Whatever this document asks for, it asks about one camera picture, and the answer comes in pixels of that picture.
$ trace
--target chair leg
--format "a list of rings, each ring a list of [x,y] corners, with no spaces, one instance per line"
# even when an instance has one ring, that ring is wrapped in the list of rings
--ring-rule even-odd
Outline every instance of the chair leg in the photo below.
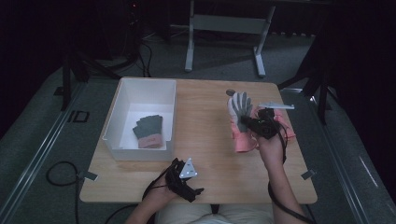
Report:
[[[194,1],[190,0],[190,25],[189,25],[189,46],[187,48],[186,72],[192,71],[192,61],[194,59]]]

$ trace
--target person's right hand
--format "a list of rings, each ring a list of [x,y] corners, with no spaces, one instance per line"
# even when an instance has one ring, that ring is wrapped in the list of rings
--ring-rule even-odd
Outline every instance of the person's right hand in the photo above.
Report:
[[[285,136],[284,129],[280,129],[280,133],[282,136]],[[256,137],[259,144],[257,149],[260,151],[265,167],[268,169],[271,167],[283,166],[284,152],[281,141],[284,140],[285,137],[281,140],[278,134],[270,139],[266,139],[256,133],[254,133],[253,136]]]

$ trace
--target cable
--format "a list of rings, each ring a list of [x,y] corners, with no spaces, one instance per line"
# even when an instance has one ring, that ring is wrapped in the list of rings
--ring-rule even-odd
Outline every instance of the cable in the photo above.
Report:
[[[70,165],[70,166],[73,168],[74,173],[75,173],[75,180],[74,180],[74,181],[66,182],[66,183],[57,183],[57,182],[53,181],[53,180],[50,178],[50,174],[51,174],[52,170],[53,170],[54,168],[56,168],[58,165],[61,165],[61,164],[67,164],[67,165]],[[79,172],[78,172],[77,166],[76,166],[75,164],[73,164],[72,162],[70,162],[70,161],[58,161],[58,162],[56,162],[55,164],[53,164],[53,165],[48,169],[48,171],[46,172],[46,179],[47,179],[47,181],[48,181],[51,185],[53,185],[53,186],[56,186],[56,187],[66,187],[66,186],[76,185],[76,194],[75,194],[75,220],[76,220],[76,223],[77,223],[77,224],[79,223],[79,218],[78,218],[78,187],[79,187],[79,180],[80,180],[81,178],[82,178],[82,177],[79,176]],[[115,211],[113,214],[111,214],[111,215],[107,218],[106,224],[107,224],[107,223],[111,220],[111,218],[113,218],[118,212],[120,212],[120,211],[122,211],[122,210],[124,210],[124,209],[126,209],[126,208],[133,207],[133,206],[134,206],[134,204],[129,204],[129,205],[123,206],[122,208],[118,209],[117,211]]]
[[[273,124],[273,126],[276,127],[276,122],[278,122],[278,121],[275,121],[274,118],[271,118],[267,113],[264,113],[264,114],[265,114],[266,117],[271,121],[271,123]],[[280,123],[279,123],[279,125],[280,125],[280,127],[283,128],[283,130],[285,131],[285,134],[287,134],[287,133],[286,133],[285,127],[283,127],[283,125],[281,125]],[[283,136],[282,136],[282,134],[280,133],[280,129],[277,128],[277,129],[276,129],[276,132],[277,132],[277,135],[279,136],[280,142],[281,142],[281,144],[282,144],[282,149],[283,149],[283,163],[285,163],[285,161],[286,161],[286,147],[287,147],[287,145],[288,145],[288,137],[286,136],[286,141],[285,141],[284,138],[283,138]],[[293,217],[295,217],[295,218],[297,218],[297,219],[299,219],[299,220],[301,220],[301,221],[303,221],[303,222],[309,223],[309,224],[314,224],[314,223],[316,223],[316,222],[312,221],[311,219],[309,219],[308,217],[302,216],[302,215],[300,215],[300,214],[294,212],[293,210],[291,210],[291,209],[289,209],[288,207],[286,207],[285,205],[283,205],[280,201],[278,201],[277,198],[276,198],[276,196],[275,196],[275,194],[274,194],[274,192],[273,192],[273,190],[272,190],[272,187],[271,187],[271,183],[270,183],[270,182],[268,182],[268,193],[269,193],[269,195],[270,195],[271,200],[274,202],[274,204],[276,204],[276,206],[278,206],[280,209],[282,209],[282,210],[283,210],[284,212],[286,212],[287,214],[289,214],[289,215],[291,215],[291,216],[293,216]]]
[[[129,205],[123,206],[122,208],[120,208],[120,209],[118,209],[117,211],[115,211],[113,214],[111,214],[111,215],[106,219],[105,224],[107,224],[107,223],[111,220],[111,218],[113,218],[118,212],[120,212],[120,211],[122,211],[122,210],[124,210],[124,209],[127,209],[127,208],[129,208],[129,207],[134,207],[134,204],[129,204]]]
[[[56,166],[58,166],[58,165],[60,165],[60,164],[69,164],[70,166],[73,167],[73,169],[74,169],[74,171],[75,171],[75,180],[74,180],[74,181],[68,182],[68,183],[56,183],[56,182],[54,182],[54,181],[52,181],[52,180],[50,179],[50,172],[51,172]],[[76,165],[73,164],[73,163],[70,162],[70,161],[58,161],[58,162],[56,162],[55,164],[53,164],[53,165],[48,169],[48,171],[47,171],[47,173],[46,173],[46,178],[47,178],[47,181],[48,181],[51,185],[56,186],[56,187],[66,187],[66,186],[70,186],[70,185],[76,185],[76,194],[75,194],[75,220],[76,220],[76,223],[78,224],[78,223],[79,223],[79,220],[78,220],[78,186],[79,186],[79,177],[78,177],[78,169],[77,169]]]

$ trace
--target white box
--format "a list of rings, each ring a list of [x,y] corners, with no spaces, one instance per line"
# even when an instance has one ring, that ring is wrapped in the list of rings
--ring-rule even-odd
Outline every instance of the white box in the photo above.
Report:
[[[176,87],[172,79],[123,77],[120,80],[103,136],[116,161],[174,159]],[[163,146],[139,148],[133,128],[138,120],[151,115],[163,117]]]

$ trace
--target person's lap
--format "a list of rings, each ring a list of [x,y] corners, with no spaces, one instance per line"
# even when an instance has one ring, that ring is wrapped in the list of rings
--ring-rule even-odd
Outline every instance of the person's lap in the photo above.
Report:
[[[212,214],[209,204],[168,204],[157,213],[157,224],[274,223],[271,204],[222,204]]]

